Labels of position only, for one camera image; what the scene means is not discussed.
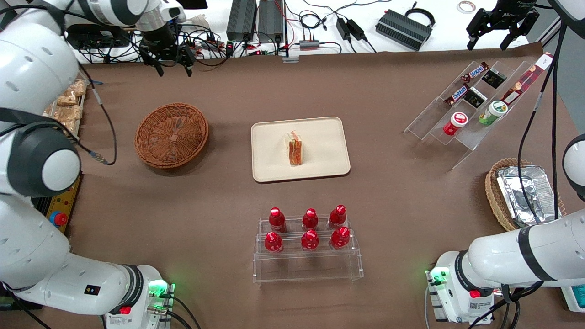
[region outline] beige tray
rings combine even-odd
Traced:
[[[297,131],[302,139],[303,164],[291,166],[284,135]],[[268,181],[339,176],[349,172],[343,123],[326,118],[260,122],[252,126],[252,176]]]

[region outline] brown table surface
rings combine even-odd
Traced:
[[[229,60],[188,78],[181,67],[162,78],[141,64],[91,66],[115,124],[119,156],[103,166],[82,155],[85,177],[71,222],[79,255],[113,263],[149,264],[177,284],[203,329],[424,328],[424,270],[444,252],[503,232],[491,213],[484,177],[493,163],[517,154],[541,79],[465,162],[462,150],[420,142],[404,128],[472,60],[515,67],[535,61],[540,45],[501,52],[379,53]],[[551,173],[550,90],[526,143],[526,159]],[[209,121],[208,146],[184,167],[145,166],[133,140],[156,107],[186,102]],[[252,178],[250,127],[256,122],[338,116],[352,164],[344,177],[259,184]],[[558,152],[577,132],[560,106]],[[112,139],[91,93],[81,140],[112,158]],[[567,212],[583,207],[559,160]],[[345,204],[363,255],[355,282],[252,282],[257,219],[279,206],[287,215]],[[96,316],[36,311],[54,329],[101,328]],[[432,321],[432,328],[466,328]],[[489,326],[499,326],[498,321]],[[583,328],[585,315],[562,309],[555,289],[522,300],[518,329]],[[0,312],[1,328],[39,328],[22,312]]]

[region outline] wicker basket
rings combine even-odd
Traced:
[[[205,146],[209,124],[195,107],[172,103],[144,118],[134,138],[136,153],[147,165],[169,169],[193,160]]]
[[[532,164],[530,161],[522,160],[521,164],[523,166],[529,166]],[[508,207],[506,206],[506,201],[500,192],[500,187],[496,180],[496,172],[498,169],[503,167],[510,167],[510,166],[517,166],[518,160],[515,157],[509,157],[507,159],[500,160],[492,166],[491,170],[487,173],[486,176],[486,194],[487,199],[490,202],[491,210],[494,212],[496,219],[500,222],[506,231],[513,231],[518,229],[519,227],[516,226],[514,220],[510,217],[508,213]],[[559,198],[559,209],[563,216],[566,215],[565,212],[565,205],[563,201]]]

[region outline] green indicator light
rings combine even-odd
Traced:
[[[149,292],[152,296],[159,297],[161,294],[167,292],[168,283],[164,280],[154,280],[149,283]]]

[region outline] clear acrylic stand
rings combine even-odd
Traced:
[[[484,101],[478,108],[473,107],[465,100],[459,100],[453,107],[449,107],[447,104],[445,104],[444,100],[453,95],[463,85],[461,76],[478,68],[479,65],[480,63],[476,61],[471,62],[471,64],[469,64],[469,66],[457,76],[451,85],[449,85],[443,91],[443,93],[439,95],[439,97],[435,98],[435,100],[433,100],[404,130],[404,132],[411,132],[420,140],[423,140],[427,136],[431,135],[443,145],[448,145],[451,143],[451,141],[456,140],[465,146],[467,151],[453,166],[453,169],[473,153],[473,151],[478,147],[486,135],[497,124],[496,121],[489,126],[484,126],[479,122],[479,116],[485,111],[491,102],[502,99],[506,91],[508,91],[516,83],[516,81],[518,81],[518,79],[520,79],[520,77],[530,67],[532,67],[532,65],[527,61],[523,61],[522,64],[513,70],[502,64],[502,62],[497,61],[491,67],[507,77],[507,79],[497,89],[493,88],[481,79],[485,73],[481,73],[479,77],[474,78],[474,80],[467,84],[469,87],[474,87],[485,97],[487,97],[487,100]],[[512,103],[508,109],[508,112],[512,111],[514,105],[517,104],[518,101],[519,99]],[[465,113],[469,118],[469,122],[465,127],[460,128],[454,136],[449,136],[443,132],[443,126],[447,124],[451,118],[451,115],[453,115],[455,112]]]
[[[301,237],[302,217],[287,217],[287,232],[279,233],[283,239],[283,251],[271,253],[264,247],[266,234],[270,232],[268,218],[259,219],[258,234],[254,246],[253,281],[266,282],[312,281],[326,279],[350,279],[364,276],[362,254],[355,232],[350,229],[350,241],[340,250],[329,246],[332,230],[327,229],[329,215],[318,215],[319,246],[314,251],[303,251]],[[345,226],[350,228],[349,219]]]

